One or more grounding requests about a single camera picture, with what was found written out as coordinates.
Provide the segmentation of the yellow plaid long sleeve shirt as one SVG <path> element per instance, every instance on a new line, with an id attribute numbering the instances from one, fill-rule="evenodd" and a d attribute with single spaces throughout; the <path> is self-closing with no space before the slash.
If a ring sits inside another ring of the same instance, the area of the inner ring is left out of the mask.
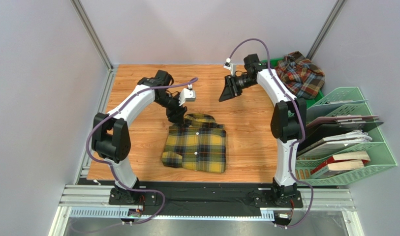
<path id="1" fill-rule="evenodd" d="M 161 162 L 165 167 L 224 173 L 227 133 L 225 125 L 207 114 L 187 114 L 183 123 L 169 127 Z"/>

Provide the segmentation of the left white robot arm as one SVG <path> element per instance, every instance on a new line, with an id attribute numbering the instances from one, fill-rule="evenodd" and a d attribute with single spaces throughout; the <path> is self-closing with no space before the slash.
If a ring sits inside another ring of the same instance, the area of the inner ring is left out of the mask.
<path id="1" fill-rule="evenodd" d="M 152 78 L 142 78 L 132 93 L 108 113 L 98 113 L 93 119 L 86 148 L 100 157 L 99 162 L 108 165 L 115 179 L 112 189 L 113 199 L 132 204 L 139 200 L 139 179 L 134 174 L 128 160 L 131 141 L 128 127 L 135 118 L 151 103 L 155 102 L 166 109 L 171 123 L 183 123 L 187 108 L 180 96 L 172 95 L 169 88 L 175 88 L 173 77 L 159 70 Z"/>

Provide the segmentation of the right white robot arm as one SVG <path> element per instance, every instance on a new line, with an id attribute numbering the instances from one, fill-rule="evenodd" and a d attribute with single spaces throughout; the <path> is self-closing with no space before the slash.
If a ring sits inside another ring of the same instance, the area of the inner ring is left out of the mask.
<path id="1" fill-rule="evenodd" d="M 282 83 L 270 64 L 261 62 L 257 54 L 244 58 L 245 72 L 236 75 L 236 66 L 227 58 L 223 67 L 230 70 L 225 76 L 224 89 L 219 102 L 242 94 L 253 85 L 260 85 L 274 105 L 271 132 L 277 140 L 277 169 L 273 179 L 272 195 L 275 199 L 293 197 L 297 183 L 293 174 L 299 142 L 304 139 L 306 121 L 306 101 L 298 99 Z"/>

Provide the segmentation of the white paper stack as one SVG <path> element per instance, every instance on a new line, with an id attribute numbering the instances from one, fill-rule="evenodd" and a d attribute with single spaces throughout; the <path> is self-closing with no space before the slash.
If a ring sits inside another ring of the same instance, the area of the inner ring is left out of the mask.
<path id="1" fill-rule="evenodd" d="M 297 153 L 298 160 L 320 159 L 361 143 L 371 142 L 373 138 L 363 130 L 322 138 Z"/>

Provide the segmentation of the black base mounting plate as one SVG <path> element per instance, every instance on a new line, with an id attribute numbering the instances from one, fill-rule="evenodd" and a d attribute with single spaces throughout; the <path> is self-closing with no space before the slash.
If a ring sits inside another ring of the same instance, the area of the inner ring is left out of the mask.
<path id="1" fill-rule="evenodd" d="M 109 204 L 141 207 L 145 214 L 160 216 L 259 216 L 261 208 L 289 211 L 304 204 L 299 191 L 275 199 L 271 183 L 153 182 L 139 183 L 140 198 L 129 204 L 109 196 Z"/>

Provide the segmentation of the dark clipboard folder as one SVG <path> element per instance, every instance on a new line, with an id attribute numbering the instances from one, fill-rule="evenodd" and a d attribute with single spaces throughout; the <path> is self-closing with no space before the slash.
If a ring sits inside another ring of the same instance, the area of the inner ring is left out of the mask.
<path id="1" fill-rule="evenodd" d="M 326 137 L 343 135 L 354 130 L 368 132 L 383 123 L 377 115 L 318 117 L 306 125 L 306 139 L 299 144 L 298 152 L 309 150 Z"/>

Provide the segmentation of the green mesh file organizer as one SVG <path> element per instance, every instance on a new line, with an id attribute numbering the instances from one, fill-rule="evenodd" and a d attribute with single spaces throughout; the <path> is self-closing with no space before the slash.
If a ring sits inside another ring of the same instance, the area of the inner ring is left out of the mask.
<path id="1" fill-rule="evenodd" d="M 371 115 L 371 111 L 358 87 L 336 88 L 311 107 L 315 108 L 319 105 L 324 106 L 328 102 L 339 102 L 345 100 L 353 100 L 356 103 L 343 104 L 342 106 L 337 107 L 331 112 L 333 115 L 345 115 L 346 113 L 356 114 L 357 112 L 362 112 L 364 115 Z M 375 127 L 368 132 L 368 135 L 372 138 L 371 142 L 348 145 L 343 144 L 344 148 L 335 152 L 335 154 L 340 154 L 366 151 L 370 157 L 370 162 L 364 167 L 337 174 L 332 177 L 311 179 L 311 170 L 315 169 L 323 160 L 326 160 L 328 156 L 318 159 L 297 160 L 295 170 L 296 178 L 313 186 L 340 186 L 357 182 L 397 166 L 396 160 L 387 146 L 380 129 Z"/>

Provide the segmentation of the red book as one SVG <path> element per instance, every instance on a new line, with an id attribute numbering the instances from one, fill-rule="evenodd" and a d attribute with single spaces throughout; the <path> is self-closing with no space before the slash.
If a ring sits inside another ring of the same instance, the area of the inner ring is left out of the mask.
<path id="1" fill-rule="evenodd" d="M 371 161 L 366 151 L 335 154 L 311 170 L 310 179 L 325 179 L 363 168 Z"/>

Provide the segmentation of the aluminium frame rail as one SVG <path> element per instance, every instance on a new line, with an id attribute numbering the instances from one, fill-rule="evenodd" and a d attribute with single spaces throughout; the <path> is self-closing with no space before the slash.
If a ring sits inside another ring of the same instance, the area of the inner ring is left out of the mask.
<path id="1" fill-rule="evenodd" d="M 144 181 L 131 203 L 117 200 L 113 187 L 67 185 L 49 235 L 364 234 L 346 188 L 300 186 L 294 200 L 277 206 L 269 183 Z"/>

